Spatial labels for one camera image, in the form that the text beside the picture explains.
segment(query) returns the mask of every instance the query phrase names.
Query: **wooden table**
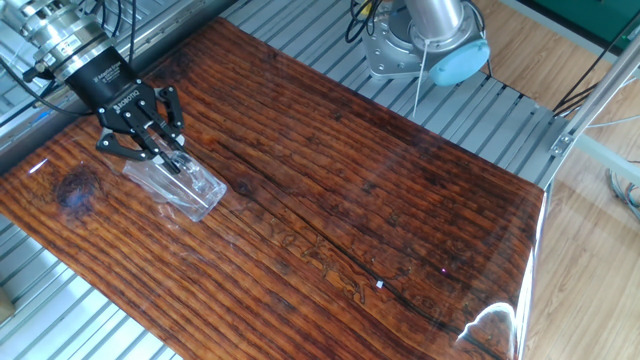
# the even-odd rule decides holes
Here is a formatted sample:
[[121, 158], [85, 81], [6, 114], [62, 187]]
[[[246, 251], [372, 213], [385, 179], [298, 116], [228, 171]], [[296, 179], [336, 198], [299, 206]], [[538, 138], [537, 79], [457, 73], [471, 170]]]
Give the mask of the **wooden table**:
[[94, 118], [7, 174], [0, 212], [181, 356], [517, 356], [541, 189], [224, 20], [147, 80], [229, 186], [203, 221], [121, 175]]

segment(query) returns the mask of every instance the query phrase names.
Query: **clear plastic cup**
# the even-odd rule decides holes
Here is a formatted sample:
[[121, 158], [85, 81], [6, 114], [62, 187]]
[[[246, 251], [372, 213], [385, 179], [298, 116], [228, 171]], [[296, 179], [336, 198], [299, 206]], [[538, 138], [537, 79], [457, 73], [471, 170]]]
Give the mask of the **clear plastic cup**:
[[173, 175], [153, 161], [128, 160], [122, 171], [157, 202], [170, 202], [193, 221], [202, 220], [227, 191], [227, 186], [189, 154], [171, 150], [159, 137], [156, 143], [180, 168]]

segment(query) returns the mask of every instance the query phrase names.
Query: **black cable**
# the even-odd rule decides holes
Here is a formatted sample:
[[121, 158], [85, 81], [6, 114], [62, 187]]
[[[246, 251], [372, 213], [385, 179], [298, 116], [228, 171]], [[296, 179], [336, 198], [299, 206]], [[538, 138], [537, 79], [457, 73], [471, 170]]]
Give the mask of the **black cable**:
[[49, 81], [49, 83], [47, 84], [47, 86], [44, 88], [44, 90], [42, 90], [42, 92], [40, 93], [41, 97], [45, 97], [48, 96], [50, 93], [53, 92], [53, 88], [55, 88], [56, 86], [56, 81], [55, 80], [51, 80]]
[[405, 10], [407, 10], [407, 6], [406, 5], [405, 6], [401, 6], [401, 7], [398, 8], [398, 10], [392, 12], [390, 16], [396, 16], [396, 15], [400, 14], [401, 12], [403, 12]]
[[558, 104], [556, 105], [556, 107], [553, 109], [554, 112], [558, 112], [558, 109], [561, 108], [562, 106], [564, 106], [567, 102], [571, 101], [568, 100], [567, 98], [569, 96], [571, 96], [571, 94], [573, 94], [573, 92], [578, 88], [578, 86], [580, 86], [580, 84], [584, 81], [584, 79], [587, 78], [587, 76], [589, 75], [589, 73], [591, 73], [591, 71], [593, 71], [593, 69], [595, 69], [596, 65], [598, 65], [598, 63], [600, 62], [600, 60], [602, 60], [602, 58], [604, 58], [604, 56], [609, 53], [609, 51], [611, 51], [611, 49], [613, 49], [613, 47], [615, 46], [615, 44], [618, 42], [618, 40], [620, 40], [620, 38], [624, 35], [624, 33], [627, 32], [627, 30], [629, 30], [629, 28], [631, 28], [631, 26], [640, 18], [640, 10], [638, 10], [638, 12], [636, 12], [636, 15], [629, 20], [629, 22], [622, 28], [622, 30], [620, 30], [620, 32], [616, 35], [616, 37], [613, 39], [613, 41], [611, 43], [609, 43], [609, 46], [607, 46], [606, 49], [604, 49], [600, 55], [598, 56], [598, 58], [593, 62], [593, 64], [591, 64], [591, 66], [587, 69], [587, 71], [585, 71], [584, 74], [582, 74], [582, 76], [580, 77], [580, 79], [578, 80], [578, 82], [575, 83], [575, 85], [573, 85], [573, 87], [571, 88], [571, 90], [569, 90], [563, 97], [562, 100], [560, 100], [558, 102]]
[[561, 108], [560, 110], [557, 110], [553, 113], [553, 116], [560, 116], [561, 114], [566, 113], [567, 111], [569, 111], [569, 113], [572, 113], [575, 111], [575, 108], [578, 106], [582, 105], [582, 102], [585, 101], [589, 95], [591, 95], [591, 93], [588, 94], [584, 94], [582, 95], [578, 100], [572, 102], [571, 104]]
[[487, 60], [487, 69], [489, 70], [489, 76], [493, 77], [493, 68], [491, 66], [491, 59]]
[[5, 71], [7, 72], [7, 74], [9, 74], [9, 76], [11, 76], [11, 78], [18, 83], [18, 85], [20, 85], [21, 88], [24, 89], [24, 91], [26, 91], [29, 95], [33, 96], [36, 100], [40, 101], [41, 103], [43, 103], [45, 106], [51, 108], [52, 110], [55, 110], [61, 114], [65, 114], [65, 115], [69, 115], [69, 116], [87, 116], [87, 115], [91, 115], [91, 112], [88, 113], [77, 113], [75, 111], [68, 111], [62, 108], [59, 108], [55, 105], [53, 105], [52, 103], [48, 102], [47, 100], [45, 100], [42, 96], [40, 96], [38, 93], [36, 93], [35, 91], [33, 91], [25, 82], [24, 80], [22, 80], [22, 78], [20, 76], [18, 76], [15, 72], [13, 72], [13, 69], [11, 69], [11, 67], [9, 66], [9, 64], [7, 64], [4, 59], [2, 57], [0, 57], [0, 65], [2, 65], [2, 67], [5, 69]]
[[104, 30], [104, 26], [107, 24], [107, 2], [102, 2], [102, 24], [100, 24], [100, 28]]
[[136, 41], [136, 0], [131, 0], [131, 43], [129, 45], [129, 65], [133, 67], [134, 43]]
[[482, 25], [480, 26], [478, 24], [478, 19], [476, 19], [476, 25], [478, 25], [478, 28], [480, 28], [480, 32], [484, 33], [484, 31], [487, 29], [487, 24], [484, 21], [484, 15], [482, 15], [482, 11], [480, 11], [478, 5], [474, 4], [471, 0], [465, 0], [465, 2], [469, 3], [469, 5], [473, 7], [475, 14], [480, 18]]
[[590, 93], [591, 93], [591, 92], [596, 88], [596, 86], [598, 86], [598, 83], [595, 83], [595, 84], [593, 84], [593, 85], [589, 86], [588, 88], [586, 88], [586, 89], [584, 89], [584, 90], [580, 91], [579, 93], [577, 93], [577, 94], [575, 94], [575, 95], [571, 96], [570, 98], [568, 98], [567, 100], [565, 100], [565, 104], [566, 104], [566, 103], [568, 103], [569, 101], [572, 101], [572, 100], [574, 100], [574, 99], [577, 99], [578, 97], [580, 97], [580, 96], [582, 96], [582, 95], [584, 95], [584, 94], [587, 94], [587, 93], [589, 93], [589, 94], [590, 94]]
[[[356, 5], [358, 5], [358, 3], [356, 3], [355, 0], [351, 0], [351, 4], [349, 7], [349, 12], [351, 13], [351, 21], [349, 21], [349, 25], [347, 26], [347, 31], [344, 34], [344, 39], [347, 43], [354, 42], [360, 36], [360, 34], [362, 34], [364, 29], [367, 29], [367, 34], [369, 34], [369, 36], [372, 36], [374, 34], [375, 32], [374, 19], [375, 19], [376, 12], [378, 11], [378, 7], [380, 7], [380, 4], [382, 4], [382, 0], [365, 0], [362, 4], [360, 4], [360, 7], [358, 8], [358, 10], [354, 12], [354, 9]], [[364, 11], [364, 9], [367, 8], [367, 6], [371, 6], [369, 8], [369, 13], [367, 14], [367, 16], [364, 18], [364, 20], [358, 19], [360, 14], [362, 14], [362, 12]], [[353, 36], [349, 36], [349, 34], [351, 34], [353, 29], [357, 25], [359, 25], [360, 27], [358, 28], [358, 30], [356, 30], [356, 33]]]
[[102, 4], [104, 4], [104, 0], [97, 0], [95, 5], [93, 5], [93, 7], [91, 8], [91, 11], [89, 11], [88, 14], [97, 15], [98, 11], [100, 11], [100, 7], [102, 7]]
[[122, 21], [122, 0], [118, 0], [118, 19], [116, 20], [116, 26], [114, 26], [113, 32], [111, 33], [112, 38], [118, 35], [118, 30], [120, 29], [121, 21]]

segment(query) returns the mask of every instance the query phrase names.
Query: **silver cylindrical connector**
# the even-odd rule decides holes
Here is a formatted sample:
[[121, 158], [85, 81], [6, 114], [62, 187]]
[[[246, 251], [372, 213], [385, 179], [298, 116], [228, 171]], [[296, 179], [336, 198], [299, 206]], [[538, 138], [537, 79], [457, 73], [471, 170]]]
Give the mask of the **silver cylindrical connector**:
[[113, 44], [95, 16], [80, 17], [69, 0], [1, 1], [2, 19], [38, 50], [35, 69], [59, 81]]
[[456, 34], [464, 18], [460, 0], [406, 0], [418, 35], [425, 40], [445, 40]]

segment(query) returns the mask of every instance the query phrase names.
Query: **cable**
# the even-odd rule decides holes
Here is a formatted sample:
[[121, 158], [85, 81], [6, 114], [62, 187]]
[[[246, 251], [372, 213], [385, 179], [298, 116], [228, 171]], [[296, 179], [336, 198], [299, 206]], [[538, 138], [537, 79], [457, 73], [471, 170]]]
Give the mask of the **cable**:
[[640, 210], [638, 210], [640, 206], [635, 200], [633, 200], [633, 197], [631, 197], [631, 192], [637, 189], [637, 186], [634, 184], [629, 184], [626, 191], [622, 191], [620, 181], [618, 180], [618, 175], [611, 171], [611, 169], [607, 169], [606, 174], [609, 177], [609, 188], [611, 189], [611, 191], [613, 191], [613, 195], [616, 198], [620, 199], [625, 205], [627, 205], [633, 215], [635, 215], [636, 218], [640, 221]]
[[491, 59], [487, 59], [487, 69], [489, 70], [489, 76], [493, 77], [493, 69], [491, 67]]
[[[465, 0], [464, 2], [469, 4], [469, 6], [471, 7], [471, 10], [473, 10], [473, 13], [475, 14], [475, 18], [476, 18], [476, 26], [478, 27], [478, 30], [480, 31], [480, 35], [482, 36], [482, 38], [486, 40], [487, 27], [484, 20], [484, 15], [482, 15], [482, 12], [478, 8], [478, 6], [474, 4], [471, 0]], [[491, 58], [487, 59], [487, 70], [489, 71], [489, 76], [493, 77], [493, 66], [491, 66]]]
[[[11, 66], [11, 64], [13, 64], [13, 62], [18, 58], [18, 55], [20, 54], [20, 51], [22, 51], [22, 48], [27, 44], [26, 41], [24, 41], [22, 44], [20, 44], [20, 46], [18, 47], [18, 50], [16, 50], [16, 52], [13, 54], [13, 56], [11, 57], [11, 60], [9, 60], [9, 66]], [[6, 73], [5, 70], [2, 70], [2, 73], [0, 73], [0, 77], [4, 76], [4, 74]]]
[[107, 2], [102, 2], [102, 24], [100, 24], [100, 28], [104, 30], [104, 26], [107, 24]]
[[569, 102], [570, 100], [567, 100], [567, 98], [569, 96], [571, 96], [571, 94], [578, 88], [578, 86], [580, 86], [580, 84], [584, 81], [584, 79], [587, 78], [587, 76], [589, 75], [589, 73], [591, 73], [591, 71], [593, 71], [593, 69], [595, 69], [596, 65], [598, 65], [598, 63], [600, 62], [600, 60], [602, 60], [602, 58], [604, 58], [604, 56], [609, 53], [609, 51], [611, 51], [611, 49], [613, 49], [613, 47], [615, 46], [615, 44], [618, 42], [618, 40], [620, 40], [620, 38], [624, 35], [624, 33], [627, 32], [627, 30], [629, 28], [631, 28], [631, 26], [638, 20], [640, 19], [640, 10], [638, 10], [638, 12], [636, 12], [635, 16], [629, 20], [629, 22], [622, 28], [622, 30], [620, 30], [620, 32], [616, 35], [616, 37], [613, 39], [613, 41], [611, 43], [609, 43], [609, 46], [607, 46], [606, 49], [604, 49], [600, 55], [598, 56], [598, 58], [593, 62], [593, 64], [591, 64], [591, 66], [589, 66], [589, 68], [587, 69], [587, 71], [585, 71], [584, 74], [582, 74], [582, 76], [580, 77], [580, 79], [578, 79], [578, 82], [576, 82], [573, 87], [571, 87], [571, 90], [569, 90], [563, 97], [562, 100], [560, 100], [558, 102], [558, 104], [556, 105], [556, 107], [553, 109], [554, 112], [557, 112], [558, 109], [560, 109], [562, 106], [564, 106], [567, 102]]
[[[622, 85], [620, 85], [618, 90], [620, 90], [620, 89], [624, 88], [625, 86], [631, 84], [636, 79], [637, 79], [636, 77], [631, 76], [631, 79], [628, 79]], [[562, 108], [561, 110], [556, 111], [554, 113], [554, 116], [566, 117], [566, 116], [569, 116], [569, 114], [573, 113], [574, 111], [580, 110], [580, 108], [582, 107], [582, 104], [581, 104], [582, 101], [586, 100], [589, 97], [589, 95], [591, 95], [590, 91], [593, 90], [597, 85], [598, 84], [592, 85], [588, 89], [585, 89], [585, 90], [577, 93], [576, 95], [570, 97], [569, 99], [567, 99], [567, 102], [569, 102], [569, 101], [572, 101], [572, 100], [580, 97], [577, 101], [574, 101], [570, 105], [567, 105], [564, 108]]]
[[116, 26], [113, 27], [111, 37], [114, 38], [118, 35], [120, 29], [120, 22], [122, 21], [122, 0], [118, 0], [118, 19], [116, 20]]
[[625, 123], [625, 122], [628, 122], [628, 121], [633, 121], [633, 120], [636, 120], [636, 119], [640, 119], [640, 115], [631, 116], [631, 117], [628, 117], [628, 118], [615, 120], [615, 121], [609, 121], [609, 122], [602, 123], [602, 124], [589, 125], [589, 126], [587, 126], [587, 129], [593, 129], [593, 128], [597, 128], [597, 127], [605, 127], [605, 126], [609, 126], [609, 125], [622, 124], [622, 123]]
[[50, 93], [53, 92], [54, 88], [56, 87], [56, 81], [55, 80], [51, 80], [49, 81], [49, 83], [47, 84], [47, 86], [44, 88], [44, 90], [42, 90], [42, 92], [40, 93], [41, 97], [46, 97], [47, 95], [49, 95]]
[[100, 8], [102, 7], [102, 4], [104, 4], [104, 0], [97, 0], [96, 3], [91, 8], [91, 11], [89, 11], [89, 14], [97, 15], [98, 11], [100, 11]]
[[47, 100], [45, 100], [42, 96], [40, 96], [38, 93], [36, 93], [35, 91], [33, 91], [25, 82], [24, 80], [22, 80], [22, 78], [20, 76], [18, 76], [15, 72], [13, 72], [13, 69], [11, 69], [11, 67], [9, 66], [9, 64], [7, 64], [4, 59], [2, 57], [0, 57], [0, 65], [2, 65], [2, 67], [5, 69], [5, 71], [7, 72], [7, 74], [9, 74], [9, 76], [11, 76], [11, 78], [18, 83], [18, 85], [20, 85], [21, 88], [24, 89], [24, 91], [26, 91], [27, 93], [29, 93], [29, 95], [33, 96], [36, 100], [40, 101], [41, 103], [43, 103], [45, 106], [51, 108], [52, 110], [55, 110], [59, 113], [65, 114], [65, 115], [69, 115], [69, 116], [87, 116], [87, 115], [91, 115], [91, 112], [88, 113], [77, 113], [75, 111], [68, 111], [65, 109], [61, 109], [55, 105], [53, 105], [52, 103], [48, 102]]
[[136, 0], [131, 0], [131, 43], [129, 45], [129, 65], [133, 67], [133, 53], [135, 51], [136, 41]]
[[[360, 4], [360, 7], [358, 8], [358, 10], [354, 11], [358, 3], [355, 0], [351, 0], [351, 4], [349, 6], [351, 21], [349, 21], [349, 25], [347, 26], [347, 31], [344, 34], [344, 39], [347, 43], [354, 42], [360, 36], [360, 34], [362, 34], [364, 29], [367, 29], [367, 34], [369, 34], [369, 36], [372, 36], [374, 34], [375, 32], [374, 19], [380, 4], [382, 4], [382, 0], [365, 0], [362, 4]], [[367, 16], [365, 17], [365, 19], [364, 20], [358, 19], [358, 17], [360, 17], [362, 12], [365, 9], [367, 9], [367, 7], [369, 7], [369, 12], [367, 13]], [[349, 36], [349, 34], [351, 34], [353, 29], [357, 25], [360, 25], [360, 27], [358, 28], [358, 30], [356, 30], [356, 33], [353, 36]]]
[[422, 84], [422, 75], [424, 74], [424, 65], [427, 62], [427, 49], [429, 40], [424, 41], [424, 54], [422, 54], [422, 64], [420, 65], [420, 76], [418, 77], [418, 89], [416, 90], [416, 102], [413, 105], [413, 120], [416, 119], [416, 110], [418, 109], [418, 97], [420, 97], [420, 85]]

